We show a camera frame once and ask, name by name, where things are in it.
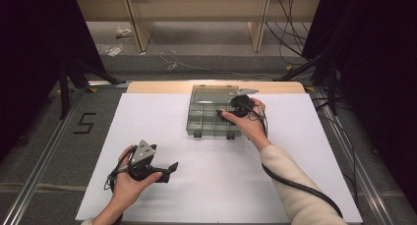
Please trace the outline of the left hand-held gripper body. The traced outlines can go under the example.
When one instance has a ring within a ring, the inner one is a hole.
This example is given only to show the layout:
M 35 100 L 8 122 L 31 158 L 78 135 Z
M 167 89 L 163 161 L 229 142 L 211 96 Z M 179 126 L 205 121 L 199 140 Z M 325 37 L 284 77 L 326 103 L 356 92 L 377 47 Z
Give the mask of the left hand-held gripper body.
M 163 172 L 166 169 L 156 168 L 151 165 L 155 150 L 150 147 L 146 141 L 140 143 L 134 149 L 134 152 L 129 159 L 128 173 L 130 177 L 136 181 L 142 181 L 155 172 L 160 172 L 162 176 L 157 180 L 158 183 L 168 183 L 170 176 L 165 177 Z

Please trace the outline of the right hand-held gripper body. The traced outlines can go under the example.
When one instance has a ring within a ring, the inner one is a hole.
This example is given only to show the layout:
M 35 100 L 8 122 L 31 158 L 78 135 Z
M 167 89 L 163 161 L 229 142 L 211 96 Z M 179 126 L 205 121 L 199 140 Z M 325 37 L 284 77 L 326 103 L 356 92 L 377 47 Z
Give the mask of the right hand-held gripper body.
M 232 114 L 237 117 L 245 117 L 249 113 L 252 113 L 255 116 L 259 116 L 259 114 L 254 111 L 255 101 L 249 97 L 250 93 L 256 92 L 256 89 L 250 88 L 240 88 L 230 92 L 229 95 L 232 96 L 232 99 L 229 101 L 229 103 L 233 108 Z

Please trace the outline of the clear green compartment box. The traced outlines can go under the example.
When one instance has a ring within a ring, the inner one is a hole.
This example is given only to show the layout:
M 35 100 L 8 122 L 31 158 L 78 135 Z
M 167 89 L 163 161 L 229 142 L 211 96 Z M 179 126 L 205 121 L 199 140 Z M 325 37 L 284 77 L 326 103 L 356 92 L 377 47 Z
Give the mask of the clear green compartment box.
M 237 89 L 238 85 L 194 85 L 186 125 L 188 135 L 194 138 L 223 137 L 227 140 L 240 137 L 238 127 L 217 114 L 217 110 L 234 110 L 229 101 Z

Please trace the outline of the person's right hand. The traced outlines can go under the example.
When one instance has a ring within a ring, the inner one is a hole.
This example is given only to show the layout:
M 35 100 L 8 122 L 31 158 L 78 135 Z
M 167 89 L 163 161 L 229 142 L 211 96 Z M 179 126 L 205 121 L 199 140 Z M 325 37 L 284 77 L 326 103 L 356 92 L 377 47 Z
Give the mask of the person's right hand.
M 257 120 L 254 115 L 240 118 L 226 111 L 223 111 L 221 115 L 226 120 L 234 123 L 240 132 L 255 146 L 258 152 L 261 152 L 264 147 L 271 145 L 262 122 Z

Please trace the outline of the person's left hand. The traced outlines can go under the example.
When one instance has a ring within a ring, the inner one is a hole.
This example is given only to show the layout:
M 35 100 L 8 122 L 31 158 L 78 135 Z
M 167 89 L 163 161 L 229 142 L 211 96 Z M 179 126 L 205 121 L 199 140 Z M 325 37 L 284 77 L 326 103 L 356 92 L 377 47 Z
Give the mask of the person's left hand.
M 114 216 L 119 216 L 129 206 L 134 204 L 141 193 L 151 184 L 155 183 L 162 174 L 152 173 L 141 181 L 136 181 L 127 172 L 119 173 L 115 179 L 113 196 L 106 209 Z

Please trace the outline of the white board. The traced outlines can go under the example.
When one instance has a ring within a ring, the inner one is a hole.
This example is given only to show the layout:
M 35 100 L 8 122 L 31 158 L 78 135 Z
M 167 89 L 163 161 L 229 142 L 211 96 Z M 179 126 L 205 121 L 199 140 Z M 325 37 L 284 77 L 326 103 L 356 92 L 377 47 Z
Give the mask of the white board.
M 282 146 L 350 224 L 361 215 L 346 186 L 315 107 L 306 93 L 263 94 L 268 138 Z M 81 203 L 78 219 L 96 216 L 111 198 L 104 187 L 129 145 L 157 146 L 153 166 L 178 166 L 168 183 L 149 186 L 127 209 L 133 222 L 285 224 L 288 218 L 258 152 L 244 137 L 195 139 L 186 132 L 187 94 L 125 93 Z

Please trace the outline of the light wooden table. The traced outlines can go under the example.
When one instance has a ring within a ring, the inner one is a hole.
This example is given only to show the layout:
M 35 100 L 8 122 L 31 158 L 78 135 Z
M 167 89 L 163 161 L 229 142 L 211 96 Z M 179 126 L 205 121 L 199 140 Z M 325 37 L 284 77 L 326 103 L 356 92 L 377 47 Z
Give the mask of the light wooden table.
M 194 85 L 237 85 L 241 88 L 257 89 L 259 93 L 304 93 L 305 89 L 298 82 L 256 82 L 256 81 L 146 81 L 132 82 L 127 93 L 191 93 Z

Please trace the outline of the black metal stand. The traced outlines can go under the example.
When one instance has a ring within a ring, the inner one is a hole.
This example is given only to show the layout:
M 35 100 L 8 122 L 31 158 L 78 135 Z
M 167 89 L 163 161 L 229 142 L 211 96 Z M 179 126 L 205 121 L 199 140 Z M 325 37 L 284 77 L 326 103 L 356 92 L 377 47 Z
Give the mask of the black metal stand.
M 331 54 L 328 54 L 327 52 L 322 52 L 315 58 L 303 64 L 301 67 L 296 68 L 293 71 L 290 71 L 282 78 L 273 79 L 273 81 L 288 82 L 291 79 L 297 77 L 298 75 L 306 72 L 310 68 L 315 68 L 315 71 L 313 72 L 313 75 L 311 77 L 311 82 L 313 85 L 322 85 L 325 81 L 328 81 L 328 106 L 331 113 L 333 115 L 336 115 L 336 65 L 335 60 L 333 59 Z
M 76 88 L 86 88 L 89 85 L 85 73 L 93 75 L 108 81 L 111 84 L 124 84 L 125 81 L 118 80 L 109 76 L 105 71 L 83 62 L 79 59 L 68 58 L 59 66 L 59 84 L 61 96 L 61 119 L 64 119 L 70 111 L 70 97 L 68 80 L 70 80 Z

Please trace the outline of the beige wooden desk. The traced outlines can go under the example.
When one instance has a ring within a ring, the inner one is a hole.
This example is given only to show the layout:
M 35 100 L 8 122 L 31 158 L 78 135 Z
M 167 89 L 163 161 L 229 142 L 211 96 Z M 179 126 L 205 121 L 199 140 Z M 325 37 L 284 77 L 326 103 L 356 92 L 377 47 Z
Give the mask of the beige wooden desk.
M 261 50 L 265 23 L 310 23 L 321 0 L 76 0 L 88 22 L 128 22 L 144 52 L 156 22 L 243 22 L 253 50 Z

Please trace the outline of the clear plastic bag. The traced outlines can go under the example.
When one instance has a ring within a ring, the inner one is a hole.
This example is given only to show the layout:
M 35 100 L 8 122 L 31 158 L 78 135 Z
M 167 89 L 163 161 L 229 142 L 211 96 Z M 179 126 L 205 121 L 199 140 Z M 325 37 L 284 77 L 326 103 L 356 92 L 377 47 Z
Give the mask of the clear plastic bag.
M 119 55 L 123 51 L 123 44 L 100 44 L 98 43 L 96 46 L 96 50 L 99 55 L 107 55 L 110 57 L 114 57 Z

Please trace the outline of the dark curtain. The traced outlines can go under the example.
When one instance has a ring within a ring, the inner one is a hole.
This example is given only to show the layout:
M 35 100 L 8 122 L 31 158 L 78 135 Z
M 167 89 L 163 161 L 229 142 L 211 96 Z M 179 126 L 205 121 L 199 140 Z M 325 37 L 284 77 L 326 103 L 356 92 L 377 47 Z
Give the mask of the dark curtain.
M 417 0 L 321 0 L 305 54 L 321 53 L 350 6 L 337 69 L 348 102 L 417 211 Z
M 0 0 L 0 162 L 71 59 L 104 70 L 77 0 Z

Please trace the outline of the aluminium rail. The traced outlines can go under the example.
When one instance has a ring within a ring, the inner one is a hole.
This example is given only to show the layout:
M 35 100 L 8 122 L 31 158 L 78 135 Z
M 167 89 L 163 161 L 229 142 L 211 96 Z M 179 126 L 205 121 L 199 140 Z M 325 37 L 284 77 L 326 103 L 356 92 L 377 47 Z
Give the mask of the aluminium rail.
M 387 205 L 365 169 L 350 136 L 340 119 L 331 113 L 328 95 L 322 87 L 315 87 L 313 102 L 317 104 L 319 118 L 326 125 L 325 132 L 334 139 L 331 146 L 341 154 L 336 160 L 345 163 L 341 172 L 360 215 L 371 215 L 376 225 L 394 225 Z
M 85 91 L 83 89 L 76 89 L 74 91 L 66 113 L 58 120 L 48 143 L 45 145 L 42 153 L 37 158 L 36 163 L 32 166 L 29 177 L 21 186 L 16 199 L 7 212 L 7 216 L 1 222 L 1 225 L 19 225 L 49 162 L 51 161 L 61 139 L 63 138 L 63 135 L 68 127 L 68 123 L 72 118 L 72 114 L 84 93 Z

